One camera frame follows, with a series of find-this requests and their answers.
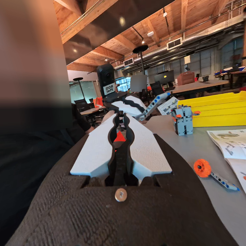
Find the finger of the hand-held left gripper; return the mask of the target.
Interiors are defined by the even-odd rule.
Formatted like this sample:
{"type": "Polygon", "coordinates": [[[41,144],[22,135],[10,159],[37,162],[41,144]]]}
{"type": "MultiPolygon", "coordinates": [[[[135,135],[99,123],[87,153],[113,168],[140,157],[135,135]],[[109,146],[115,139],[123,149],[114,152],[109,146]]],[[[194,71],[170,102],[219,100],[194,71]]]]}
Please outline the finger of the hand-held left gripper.
{"type": "Polygon", "coordinates": [[[123,101],[117,101],[111,104],[113,106],[118,107],[119,111],[123,111],[124,113],[127,113],[132,117],[138,116],[142,113],[137,107],[131,106],[129,104],[125,104],[123,101]]]}
{"type": "Polygon", "coordinates": [[[146,110],[146,106],[141,101],[141,99],[139,99],[138,97],[132,96],[132,95],[127,96],[125,98],[125,104],[133,108],[137,108],[141,113],[145,112],[146,110]]]}

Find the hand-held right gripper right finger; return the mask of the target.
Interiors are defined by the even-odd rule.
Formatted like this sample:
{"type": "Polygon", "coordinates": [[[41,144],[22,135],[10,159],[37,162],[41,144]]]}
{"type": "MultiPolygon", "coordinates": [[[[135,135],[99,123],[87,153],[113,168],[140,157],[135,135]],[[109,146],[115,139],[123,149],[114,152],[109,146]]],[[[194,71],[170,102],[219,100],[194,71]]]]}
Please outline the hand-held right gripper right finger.
{"type": "Polygon", "coordinates": [[[142,182],[145,177],[170,174],[170,167],[154,134],[130,114],[124,113],[127,147],[126,169],[129,175],[142,182]]]}

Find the grey beam with blue pins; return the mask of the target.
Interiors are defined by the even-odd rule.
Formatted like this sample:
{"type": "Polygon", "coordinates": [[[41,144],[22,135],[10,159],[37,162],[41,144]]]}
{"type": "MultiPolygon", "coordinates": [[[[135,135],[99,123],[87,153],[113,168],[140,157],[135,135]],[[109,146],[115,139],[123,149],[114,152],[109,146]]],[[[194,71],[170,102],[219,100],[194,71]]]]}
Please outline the grey beam with blue pins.
{"type": "Polygon", "coordinates": [[[163,93],[163,94],[160,94],[158,96],[156,96],[154,98],[154,100],[149,104],[149,106],[144,110],[143,113],[137,115],[137,116],[134,116],[134,118],[136,120],[140,120],[140,121],[143,121],[145,120],[147,117],[149,117],[152,112],[158,107],[160,106],[162,103],[164,103],[164,101],[167,100],[167,98],[170,98],[170,95],[171,93],[163,93]]]}

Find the black office chair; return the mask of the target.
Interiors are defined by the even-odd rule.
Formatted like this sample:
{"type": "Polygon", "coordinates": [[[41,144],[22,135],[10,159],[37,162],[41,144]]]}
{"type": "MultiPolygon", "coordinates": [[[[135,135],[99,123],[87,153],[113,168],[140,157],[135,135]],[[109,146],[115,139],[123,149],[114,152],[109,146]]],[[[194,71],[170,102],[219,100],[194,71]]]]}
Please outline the black office chair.
{"type": "Polygon", "coordinates": [[[151,87],[151,90],[152,90],[152,94],[155,95],[155,96],[158,96],[158,95],[164,93],[163,88],[162,88],[162,86],[161,86],[159,81],[150,84],[150,87],[151,87]]]}
{"type": "Polygon", "coordinates": [[[74,102],[79,113],[91,109],[85,99],[75,100],[74,102]]]}

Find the orange plastic piece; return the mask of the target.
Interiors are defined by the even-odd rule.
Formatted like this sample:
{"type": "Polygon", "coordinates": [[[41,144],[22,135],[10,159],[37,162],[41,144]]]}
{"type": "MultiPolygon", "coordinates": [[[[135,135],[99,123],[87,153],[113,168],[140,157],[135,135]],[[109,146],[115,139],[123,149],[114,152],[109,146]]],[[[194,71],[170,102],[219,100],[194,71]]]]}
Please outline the orange plastic piece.
{"type": "Polygon", "coordinates": [[[125,142],[125,141],[126,141],[125,137],[123,136],[122,132],[119,131],[117,133],[116,139],[114,140],[114,143],[115,142],[125,142]]]}

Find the small wooden table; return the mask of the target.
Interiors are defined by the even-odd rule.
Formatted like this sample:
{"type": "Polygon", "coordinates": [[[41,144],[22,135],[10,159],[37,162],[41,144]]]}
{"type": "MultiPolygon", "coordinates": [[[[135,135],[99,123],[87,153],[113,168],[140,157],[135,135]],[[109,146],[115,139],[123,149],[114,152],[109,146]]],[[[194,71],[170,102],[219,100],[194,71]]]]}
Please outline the small wooden table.
{"type": "Polygon", "coordinates": [[[80,112],[81,115],[89,115],[89,114],[93,114],[95,112],[98,112],[100,110],[103,110],[105,111],[106,110],[106,107],[98,107],[98,108],[92,108],[92,109],[89,109],[89,110],[85,110],[83,112],[80,112]]]}

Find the black computer monitor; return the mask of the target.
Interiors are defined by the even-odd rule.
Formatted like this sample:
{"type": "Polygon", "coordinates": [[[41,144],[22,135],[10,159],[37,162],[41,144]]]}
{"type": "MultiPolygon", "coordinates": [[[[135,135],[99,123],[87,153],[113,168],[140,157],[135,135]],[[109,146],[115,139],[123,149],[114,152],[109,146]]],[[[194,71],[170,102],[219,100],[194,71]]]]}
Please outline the black computer monitor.
{"type": "Polygon", "coordinates": [[[174,79],[174,70],[165,71],[163,73],[160,73],[158,75],[154,76],[155,82],[159,82],[161,85],[169,85],[173,86],[174,79]]]}

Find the tall black floor lamp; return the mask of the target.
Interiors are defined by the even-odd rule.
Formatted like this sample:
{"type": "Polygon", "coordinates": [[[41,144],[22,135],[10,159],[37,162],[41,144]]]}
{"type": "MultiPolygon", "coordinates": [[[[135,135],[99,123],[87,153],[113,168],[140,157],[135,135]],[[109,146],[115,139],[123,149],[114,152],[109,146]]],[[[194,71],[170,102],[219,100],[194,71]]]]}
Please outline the tall black floor lamp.
{"type": "Polygon", "coordinates": [[[133,49],[134,54],[140,54],[140,59],[141,59],[141,65],[142,65],[142,72],[143,75],[145,75],[145,69],[144,69],[144,64],[143,64],[143,55],[142,53],[148,49],[148,45],[141,45],[133,49]]]}

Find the brown bag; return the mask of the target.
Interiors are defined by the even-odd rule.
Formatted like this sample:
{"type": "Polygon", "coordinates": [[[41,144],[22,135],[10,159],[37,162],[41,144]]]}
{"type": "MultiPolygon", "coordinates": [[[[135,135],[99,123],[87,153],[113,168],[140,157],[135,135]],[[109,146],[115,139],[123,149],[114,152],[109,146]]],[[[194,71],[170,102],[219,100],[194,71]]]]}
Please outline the brown bag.
{"type": "Polygon", "coordinates": [[[191,84],[194,82],[195,82],[195,73],[194,72],[190,72],[190,71],[184,72],[177,77],[177,85],[178,86],[191,84]]]}

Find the orange toy gear wheel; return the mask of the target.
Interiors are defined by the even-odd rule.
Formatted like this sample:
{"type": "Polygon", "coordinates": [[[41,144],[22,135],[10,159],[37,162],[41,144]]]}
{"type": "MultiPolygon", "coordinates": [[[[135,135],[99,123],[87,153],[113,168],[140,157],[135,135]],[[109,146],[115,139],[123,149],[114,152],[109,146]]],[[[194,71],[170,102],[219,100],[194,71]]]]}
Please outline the orange toy gear wheel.
{"type": "Polygon", "coordinates": [[[193,165],[195,173],[201,178],[207,178],[211,174],[211,166],[208,161],[198,159],[193,165]]]}

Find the large white vent grille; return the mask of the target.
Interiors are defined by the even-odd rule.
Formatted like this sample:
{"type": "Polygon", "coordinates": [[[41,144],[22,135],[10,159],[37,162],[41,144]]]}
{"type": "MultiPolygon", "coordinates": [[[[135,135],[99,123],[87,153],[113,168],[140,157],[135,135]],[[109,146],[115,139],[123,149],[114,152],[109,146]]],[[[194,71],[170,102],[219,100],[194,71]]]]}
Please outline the large white vent grille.
{"type": "Polygon", "coordinates": [[[172,50],[176,47],[179,47],[183,44],[183,40],[182,40],[182,37],[178,38],[178,39],[175,39],[173,41],[170,41],[167,43],[167,50],[172,50]]]}

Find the grey perforated beam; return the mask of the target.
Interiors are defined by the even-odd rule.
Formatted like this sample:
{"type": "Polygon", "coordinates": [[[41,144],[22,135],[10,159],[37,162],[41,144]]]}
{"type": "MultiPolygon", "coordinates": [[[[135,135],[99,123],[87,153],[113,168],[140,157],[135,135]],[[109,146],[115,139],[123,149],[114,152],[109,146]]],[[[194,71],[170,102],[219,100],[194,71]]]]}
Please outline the grey perforated beam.
{"type": "Polygon", "coordinates": [[[221,185],[223,185],[226,189],[233,190],[233,191],[240,191],[238,187],[234,184],[229,183],[227,180],[223,179],[220,175],[215,174],[211,171],[210,175],[217,180],[221,185]]]}

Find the open instruction booklet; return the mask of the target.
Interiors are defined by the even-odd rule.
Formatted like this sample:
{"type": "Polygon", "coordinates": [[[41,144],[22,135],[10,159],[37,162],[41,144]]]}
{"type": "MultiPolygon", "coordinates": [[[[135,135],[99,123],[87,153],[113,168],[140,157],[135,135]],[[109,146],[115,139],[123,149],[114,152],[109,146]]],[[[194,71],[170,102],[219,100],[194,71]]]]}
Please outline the open instruction booklet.
{"type": "Polygon", "coordinates": [[[246,181],[246,129],[207,131],[220,149],[226,162],[237,176],[241,186],[246,181]]]}

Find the cluttered work table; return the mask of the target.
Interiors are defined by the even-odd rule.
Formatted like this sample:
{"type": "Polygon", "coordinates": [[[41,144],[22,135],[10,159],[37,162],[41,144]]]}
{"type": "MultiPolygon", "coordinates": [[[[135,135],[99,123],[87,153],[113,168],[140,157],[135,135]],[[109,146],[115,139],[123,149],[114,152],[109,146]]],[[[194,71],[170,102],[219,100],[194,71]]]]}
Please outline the cluttered work table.
{"type": "Polygon", "coordinates": [[[228,76],[230,89],[241,88],[245,85],[246,69],[245,66],[241,67],[229,67],[214,73],[215,78],[224,80],[225,76],[228,76]]]}

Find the silver air duct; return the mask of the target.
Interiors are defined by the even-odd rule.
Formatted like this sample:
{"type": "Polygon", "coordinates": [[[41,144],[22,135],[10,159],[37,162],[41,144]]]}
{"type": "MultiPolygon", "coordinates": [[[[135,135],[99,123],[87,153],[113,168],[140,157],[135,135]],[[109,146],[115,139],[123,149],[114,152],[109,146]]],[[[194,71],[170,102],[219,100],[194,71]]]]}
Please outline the silver air duct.
{"type": "Polygon", "coordinates": [[[189,35],[184,32],[175,35],[171,40],[162,41],[160,43],[161,47],[154,50],[148,48],[143,53],[144,68],[152,68],[171,59],[176,60],[186,54],[214,47],[225,38],[226,34],[233,33],[233,28],[236,29],[236,34],[242,34],[242,23],[244,20],[245,16],[243,14],[238,15],[203,30],[192,32],[189,35]],[[183,44],[172,50],[167,50],[167,43],[180,37],[182,37],[183,44]]]}

